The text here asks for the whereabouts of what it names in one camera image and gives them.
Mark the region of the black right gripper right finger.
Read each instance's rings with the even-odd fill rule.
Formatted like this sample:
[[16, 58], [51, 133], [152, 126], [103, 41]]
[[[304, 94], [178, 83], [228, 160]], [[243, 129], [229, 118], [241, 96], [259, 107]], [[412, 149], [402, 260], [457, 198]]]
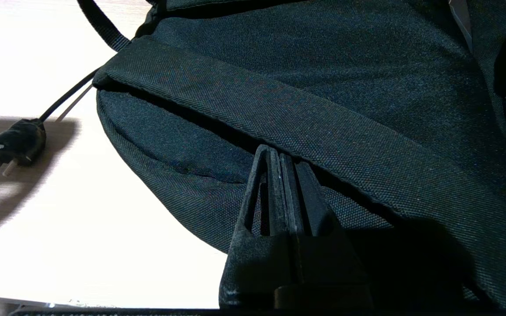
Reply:
[[311, 166], [279, 158], [292, 262], [291, 283], [275, 290], [275, 307], [371, 308], [367, 274]]

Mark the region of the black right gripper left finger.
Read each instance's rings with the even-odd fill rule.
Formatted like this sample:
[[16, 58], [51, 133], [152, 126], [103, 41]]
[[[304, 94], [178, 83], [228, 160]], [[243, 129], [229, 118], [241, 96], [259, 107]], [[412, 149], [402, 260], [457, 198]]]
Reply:
[[[269, 232], [256, 236], [252, 229], [263, 177]], [[259, 146], [220, 281], [221, 308], [273, 308], [275, 290], [293, 281], [290, 236], [297, 228], [293, 185], [291, 159], [270, 146]]]

